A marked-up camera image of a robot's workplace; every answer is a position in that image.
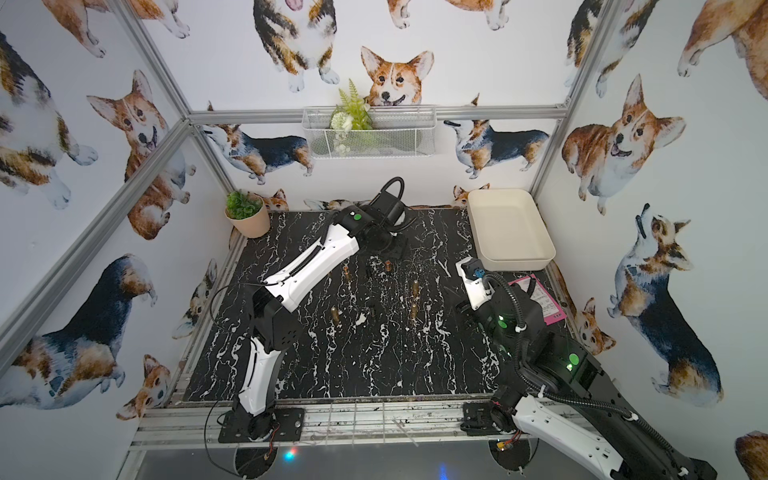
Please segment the tricolor corgi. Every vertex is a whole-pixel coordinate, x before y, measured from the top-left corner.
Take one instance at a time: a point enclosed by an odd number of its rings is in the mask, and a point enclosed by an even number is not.
[[[471,105],[477,106],[480,94]],[[456,131],[456,157],[466,165],[469,178],[477,178],[480,170],[507,160],[523,157],[526,171],[535,164],[545,149],[549,135],[540,130],[495,131],[490,120],[446,120]]]
[[[710,351],[696,336],[669,293],[672,270],[694,268],[677,234],[690,220],[672,222],[651,213],[645,204],[635,217],[637,241],[616,270],[612,318],[627,317],[656,353],[667,362],[657,392],[695,406],[712,406],[723,399],[720,373]]]
[[[509,0],[446,0],[451,5],[459,7],[461,10],[470,12],[484,12],[485,20],[491,30],[499,30],[509,22],[509,17],[504,13],[505,6]],[[409,25],[406,18],[410,17],[408,13],[408,4],[411,0],[387,0],[389,3],[389,14],[397,28],[407,28]]]
[[[185,336],[192,335],[194,327],[200,316],[203,315],[203,308],[208,303],[208,298],[213,293],[216,277],[218,276],[218,267],[216,259],[210,259],[208,270],[205,272],[203,281],[195,289],[190,299],[190,307],[184,316],[181,317],[181,324],[176,328],[173,338],[182,339]]]
[[[736,457],[750,480],[768,480],[768,435],[752,432],[736,439]]]
[[[137,296],[157,302],[147,266],[128,254],[110,263],[91,295],[61,330],[32,337],[0,378],[0,407],[60,409],[80,402],[97,386],[104,393],[125,371],[118,365],[125,324]]]
[[[170,399],[170,370],[152,355],[144,356],[144,385],[130,402],[115,414],[120,420],[141,418],[148,409],[162,406]]]
[[[632,180],[654,149],[666,147],[683,130],[683,118],[657,118],[648,110],[638,74],[629,87],[621,118],[612,127],[576,128],[563,144],[568,171],[581,178],[578,197],[587,200],[587,192],[598,197],[598,210],[605,215],[606,200]]]
[[[746,61],[757,91],[768,99],[768,2],[765,0],[707,0],[690,30],[677,73],[690,74],[704,50],[733,38],[736,53]]]
[[[564,305],[568,308],[568,329],[574,334],[579,343],[592,355],[598,355],[605,350],[616,346],[616,340],[600,330],[598,320],[594,311],[594,297],[587,300],[583,310],[578,310],[568,292],[568,285],[565,284],[560,268],[555,262],[552,265],[552,280],[560,286],[560,291],[564,297]]]
[[[360,48],[362,64],[373,80],[366,101],[372,107],[422,103],[422,82],[435,64],[435,54],[423,51],[408,63],[386,61],[366,47]]]
[[[214,107],[209,102],[208,111]],[[251,138],[240,125],[206,125],[203,132],[214,141],[230,164],[247,172],[250,178],[264,185],[264,175],[294,162],[306,168],[305,177],[312,174],[312,159],[306,139],[290,135],[279,138]]]
[[[133,88],[128,95],[117,100],[89,95],[88,100],[99,115],[125,133],[131,146],[131,156],[125,168],[125,181],[128,181],[168,132],[165,119],[152,103],[149,81],[141,70],[136,70]],[[168,209],[174,200],[182,204],[189,201],[189,192],[182,189],[187,175],[194,175],[195,170],[194,165],[187,166],[180,152],[168,161],[163,172],[128,213],[136,233],[146,240],[152,240],[160,233],[170,220]]]
[[[659,0],[626,0],[627,6],[621,13],[619,25],[600,59],[598,71],[600,77],[595,85],[598,97],[603,98],[607,91],[608,75],[619,65],[621,59],[634,47],[640,34],[648,23],[650,14]]]
[[[178,0],[128,0],[128,2],[139,18],[160,21],[178,38],[189,36],[190,28],[176,16],[179,9]],[[104,57],[105,52],[98,46],[98,38],[88,28],[88,8],[96,12],[109,12],[106,0],[43,0],[43,3],[61,26],[69,30],[93,56]]]
[[[19,195],[37,185],[57,210],[66,208],[71,191],[54,167],[67,154],[78,165],[98,159],[79,145],[56,110],[51,91],[0,32],[0,183]]]
[[[331,70],[336,37],[333,0],[254,0],[253,18],[277,69],[290,74],[292,92],[304,89],[304,71],[311,68],[317,68],[326,83],[339,83],[339,75]]]

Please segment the corgi wallpaper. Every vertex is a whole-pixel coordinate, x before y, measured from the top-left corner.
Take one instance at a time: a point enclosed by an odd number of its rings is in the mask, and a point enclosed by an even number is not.
[[[581,7],[574,26],[589,33],[594,3]],[[757,240],[768,6],[624,8],[618,50],[601,59],[610,71],[590,77],[537,199],[571,329],[677,449],[718,478],[768,478]]]

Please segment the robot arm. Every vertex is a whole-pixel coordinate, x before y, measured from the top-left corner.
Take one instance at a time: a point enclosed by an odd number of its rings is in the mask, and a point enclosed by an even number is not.
[[[471,257],[456,268],[468,294],[459,311],[509,355],[511,368],[502,370],[493,396],[492,416],[502,416],[497,425],[514,422],[606,480],[717,477],[708,463],[681,454],[648,425],[600,363],[570,336],[547,326],[541,306],[517,284],[509,286],[500,275],[485,272]],[[542,397],[572,406],[599,434],[549,411],[538,401]]]

